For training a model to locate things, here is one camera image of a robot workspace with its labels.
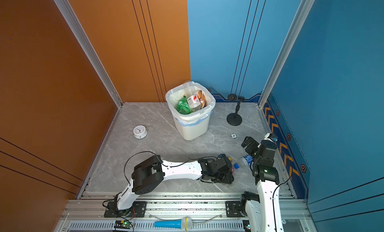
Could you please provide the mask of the brown coffee bottle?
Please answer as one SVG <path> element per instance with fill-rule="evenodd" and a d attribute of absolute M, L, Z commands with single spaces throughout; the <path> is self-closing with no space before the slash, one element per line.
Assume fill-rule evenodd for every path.
<path fill-rule="evenodd" d="M 201 109 L 205 108 L 208 103 L 207 103 L 207 99 L 206 99 L 204 93 L 201 90 L 197 91 L 197 97 L 200 101 Z"/>

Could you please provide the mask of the green sprite bottle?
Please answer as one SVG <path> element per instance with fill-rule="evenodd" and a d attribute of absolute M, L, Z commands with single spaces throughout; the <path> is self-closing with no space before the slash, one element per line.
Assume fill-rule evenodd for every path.
<path fill-rule="evenodd" d="M 178 101 L 177 106 L 176 106 L 176 110 L 179 114 L 182 114 L 182 115 L 191 114 L 192 111 L 189 107 L 187 98 L 185 96 L 181 100 Z"/>

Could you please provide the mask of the red-label yellow-cap bottle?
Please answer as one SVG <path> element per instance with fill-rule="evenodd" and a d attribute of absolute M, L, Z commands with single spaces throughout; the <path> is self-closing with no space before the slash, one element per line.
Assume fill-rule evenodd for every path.
<path fill-rule="evenodd" d="M 235 171 L 240 168 L 240 164 L 239 164 L 239 162 L 236 159 L 234 159 L 232 157 L 229 157 L 229 161 L 232 164 L 232 174 L 234 174 Z"/>

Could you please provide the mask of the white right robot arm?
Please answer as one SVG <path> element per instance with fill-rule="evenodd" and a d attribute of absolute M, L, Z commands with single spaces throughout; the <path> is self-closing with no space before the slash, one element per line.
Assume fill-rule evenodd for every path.
<path fill-rule="evenodd" d="M 278 138 L 267 133 L 261 142 L 246 137 L 242 147 L 252 157 L 250 169 L 257 193 L 244 192 L 240 209 L 248 217 L 251 232 L 283 232 L 279 202 L 280 177 L 274 167 Z"/>

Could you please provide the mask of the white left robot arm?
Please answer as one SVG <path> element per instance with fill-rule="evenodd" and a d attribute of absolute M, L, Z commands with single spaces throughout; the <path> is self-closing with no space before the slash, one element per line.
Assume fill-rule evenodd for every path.
<path fill-rule="evenodd" d="M 205 156 L 186 162 L 170 162 L 154 154 L 134 167 L 126 188 L 106 200 L 105 218 L 134 216 L 134 202 L 140 195 L 151 193 L 162 182 L 189 179 L 208 184 L 231 184 L 234 181 L 233 166 L 224 154 Z"/>

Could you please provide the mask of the crushed blue-label bottle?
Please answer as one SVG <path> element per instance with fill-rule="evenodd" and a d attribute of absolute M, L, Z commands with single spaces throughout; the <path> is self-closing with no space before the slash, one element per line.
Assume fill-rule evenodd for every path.
<path fill-rule="evenodd" d="M 253 162 L 253 158 L 251 155 L 243 156 L 239 159 L 240 167 L 249 167 Z"/>

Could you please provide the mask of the clear crushed red-white bottle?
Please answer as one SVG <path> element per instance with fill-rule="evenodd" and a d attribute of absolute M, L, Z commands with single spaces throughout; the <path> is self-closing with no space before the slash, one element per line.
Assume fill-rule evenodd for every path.
<path fill-rule="evenodd" d="M 196 112 L 201 109 L 201 101 L 198 98 L 197 89 L 192 81 L 186 81 L 183 83 L 183 89 L 187 103 L 192 112 Z"/>

